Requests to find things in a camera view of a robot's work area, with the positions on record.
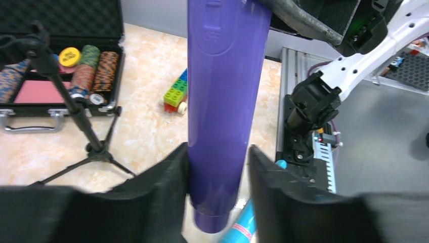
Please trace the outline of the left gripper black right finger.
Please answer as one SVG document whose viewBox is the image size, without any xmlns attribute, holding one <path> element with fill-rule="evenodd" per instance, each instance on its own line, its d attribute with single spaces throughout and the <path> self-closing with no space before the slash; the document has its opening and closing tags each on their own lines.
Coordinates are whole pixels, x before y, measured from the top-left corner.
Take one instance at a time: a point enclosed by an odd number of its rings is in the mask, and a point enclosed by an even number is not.
<svg viewBox="0 0 429 243">
<path fill-rule="evenodd" d="M 428 242 L 428 194 L 319 189 L 248 151 L 259 242 Z"/>
</svg>

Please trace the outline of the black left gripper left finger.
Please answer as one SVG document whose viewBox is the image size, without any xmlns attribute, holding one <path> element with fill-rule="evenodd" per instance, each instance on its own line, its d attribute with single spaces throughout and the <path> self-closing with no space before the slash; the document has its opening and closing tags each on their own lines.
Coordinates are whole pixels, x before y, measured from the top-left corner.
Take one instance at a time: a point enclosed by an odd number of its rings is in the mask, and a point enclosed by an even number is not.
<svg viewBox="0 0 429 243">
<path fill-rule="evenodd" d="M 184 242 L 188 147 L 106 192 L 1 187 L 1 242 Z"/>
</svg>

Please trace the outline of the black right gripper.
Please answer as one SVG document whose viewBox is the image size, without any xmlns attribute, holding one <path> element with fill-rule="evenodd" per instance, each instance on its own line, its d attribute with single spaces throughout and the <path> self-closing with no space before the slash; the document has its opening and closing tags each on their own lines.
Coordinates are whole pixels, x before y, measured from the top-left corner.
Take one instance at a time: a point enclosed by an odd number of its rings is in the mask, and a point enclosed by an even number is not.
<svg viewBox="0 0 429 243">
<path fill-rule="evenodd" d="M 343 56 L 367 54 L 388 33 L 384 7 L 375 1 L 262 1 L 273 12 L 272 27 L 323 41 Z"/>
</svg>

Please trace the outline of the purple toy microphone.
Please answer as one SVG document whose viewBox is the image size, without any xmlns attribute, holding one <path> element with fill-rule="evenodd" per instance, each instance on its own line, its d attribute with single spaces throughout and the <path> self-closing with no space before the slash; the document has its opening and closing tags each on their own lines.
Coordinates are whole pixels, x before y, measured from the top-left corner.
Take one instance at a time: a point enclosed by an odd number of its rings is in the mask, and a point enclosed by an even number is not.
<svg viewBox="0 0 429 243">
<path fill-rule="evenodd" d="M 187 15 L 189 195 L 195 225 L 218 233 L 237 200 L 271 11 L 192 0 Z"/>
</svg>

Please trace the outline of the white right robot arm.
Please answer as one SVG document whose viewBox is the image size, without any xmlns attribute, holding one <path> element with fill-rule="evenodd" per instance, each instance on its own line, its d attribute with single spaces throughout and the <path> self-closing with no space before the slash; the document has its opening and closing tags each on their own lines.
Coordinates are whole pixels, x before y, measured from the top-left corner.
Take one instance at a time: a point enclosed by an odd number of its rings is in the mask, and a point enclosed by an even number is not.
<svg viewBox="0 0 429 243">
<path fill-rule="evenodd" d="M 412 41 L 428 33 L 428 1 L 264 1 L 302 36 L 326 42 L 340 56 L 298 83 L 282 128 L 304 136 L 324 126 L 354 87 Z"/>
</svg>

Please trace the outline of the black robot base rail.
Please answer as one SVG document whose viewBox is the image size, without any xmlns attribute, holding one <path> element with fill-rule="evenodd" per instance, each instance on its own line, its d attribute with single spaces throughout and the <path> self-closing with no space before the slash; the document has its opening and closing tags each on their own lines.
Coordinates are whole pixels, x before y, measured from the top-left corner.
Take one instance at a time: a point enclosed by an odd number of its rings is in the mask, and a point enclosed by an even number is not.
<svg viewBox="0 0 429 243">
<path fill-rule="evenodd" d="M 333 149 L 338 145 L 329 122 L 338 115 L 340 88 L 329 87 L 322 73 L 308 74 L 307 54 L 283 48 L 276 160 L 310 184 L 336 193 Z"/>
</svg>

